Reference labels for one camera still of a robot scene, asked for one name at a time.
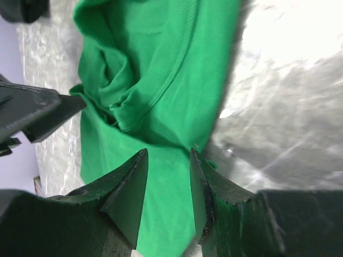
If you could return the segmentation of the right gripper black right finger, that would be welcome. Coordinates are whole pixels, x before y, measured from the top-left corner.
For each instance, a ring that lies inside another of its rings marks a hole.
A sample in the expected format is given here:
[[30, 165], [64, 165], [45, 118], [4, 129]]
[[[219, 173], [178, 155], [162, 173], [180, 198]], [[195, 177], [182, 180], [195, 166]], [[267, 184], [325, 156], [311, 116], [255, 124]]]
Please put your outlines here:
[[195, 149], [190, 185], [203, 256], [342, 256], [342, 190], [252, 193]]

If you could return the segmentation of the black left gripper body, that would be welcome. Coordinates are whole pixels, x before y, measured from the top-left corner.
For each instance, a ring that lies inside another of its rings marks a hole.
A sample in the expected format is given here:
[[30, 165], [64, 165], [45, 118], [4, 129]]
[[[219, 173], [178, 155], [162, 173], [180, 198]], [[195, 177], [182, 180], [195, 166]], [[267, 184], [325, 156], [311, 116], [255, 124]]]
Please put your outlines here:
[[61, 102], [53, 89], [14, 84], [1, 76], [1, 157], [21, 144], [13, 135], [25, 131]]

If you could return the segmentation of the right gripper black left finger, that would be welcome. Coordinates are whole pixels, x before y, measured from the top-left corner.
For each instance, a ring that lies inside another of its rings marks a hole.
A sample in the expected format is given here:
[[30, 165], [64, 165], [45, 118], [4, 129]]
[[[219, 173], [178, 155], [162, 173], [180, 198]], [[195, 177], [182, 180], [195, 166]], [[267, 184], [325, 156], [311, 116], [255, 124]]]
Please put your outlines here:
[[148, 152], [142, 149], [67, 195], [1, 190], [1, 256], [130, 256], [147, 175]]

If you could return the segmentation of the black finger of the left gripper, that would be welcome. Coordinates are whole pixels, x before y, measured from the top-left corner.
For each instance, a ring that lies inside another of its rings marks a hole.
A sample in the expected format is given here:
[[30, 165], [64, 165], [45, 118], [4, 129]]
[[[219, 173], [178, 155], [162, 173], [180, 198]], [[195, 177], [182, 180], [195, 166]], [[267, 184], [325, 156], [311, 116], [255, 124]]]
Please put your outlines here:
[[58, 128], [86, 107], [86, 103], [80, 96], [59, 94], [59, 98], [61, 99], [61, 104], [58, 106], [57, 111]]

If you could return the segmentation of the green tank top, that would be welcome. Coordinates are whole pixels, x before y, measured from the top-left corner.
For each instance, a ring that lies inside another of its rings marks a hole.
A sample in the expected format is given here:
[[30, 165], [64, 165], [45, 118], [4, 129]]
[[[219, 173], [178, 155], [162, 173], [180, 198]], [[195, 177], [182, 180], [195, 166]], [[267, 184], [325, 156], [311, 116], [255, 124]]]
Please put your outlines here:
[[79, 1], [81, 178], [148, 150], [137, 250], [181, 256], [195, 236], [189, 152], [212, 131], [240, 1]]

